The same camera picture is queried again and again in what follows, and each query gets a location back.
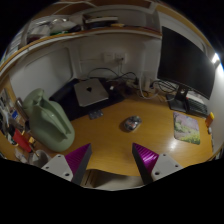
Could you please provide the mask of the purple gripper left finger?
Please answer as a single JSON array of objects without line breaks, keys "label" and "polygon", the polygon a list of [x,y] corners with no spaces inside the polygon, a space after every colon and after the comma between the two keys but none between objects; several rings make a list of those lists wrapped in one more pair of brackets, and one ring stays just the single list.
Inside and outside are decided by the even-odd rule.
[{"label": "purple gripper left finger", "polygon": [[86,144],[66,156],[57,154],[42,169],[76,185],[80,185],[91,154],[91,145]]}]

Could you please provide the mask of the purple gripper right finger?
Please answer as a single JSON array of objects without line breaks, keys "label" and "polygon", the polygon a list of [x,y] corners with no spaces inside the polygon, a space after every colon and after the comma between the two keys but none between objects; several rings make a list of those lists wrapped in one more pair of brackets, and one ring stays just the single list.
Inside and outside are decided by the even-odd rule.
[{"label": "purple gripper right finger", "polygon": [[132,144],[132,154],[145,185],[182,169],[168,154],[157,154],[137,143]]}]

